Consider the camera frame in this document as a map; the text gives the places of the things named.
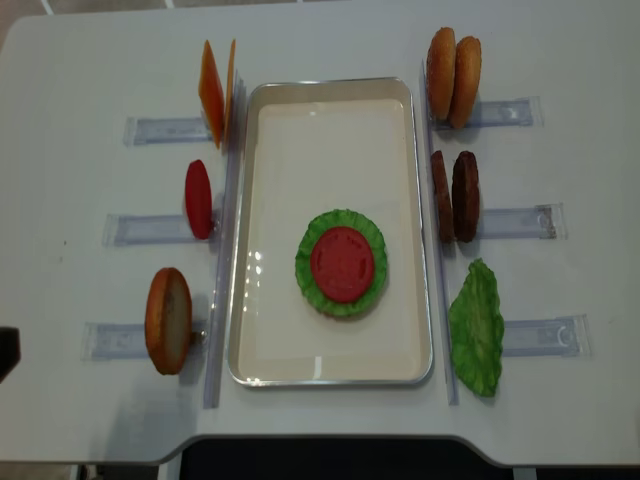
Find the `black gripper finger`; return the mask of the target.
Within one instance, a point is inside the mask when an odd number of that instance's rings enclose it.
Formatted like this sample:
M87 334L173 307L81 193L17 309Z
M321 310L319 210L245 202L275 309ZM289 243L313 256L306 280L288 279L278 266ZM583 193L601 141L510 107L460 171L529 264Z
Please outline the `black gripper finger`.
M15 369L21 359L20 332L16 327L0 328L0 382Z

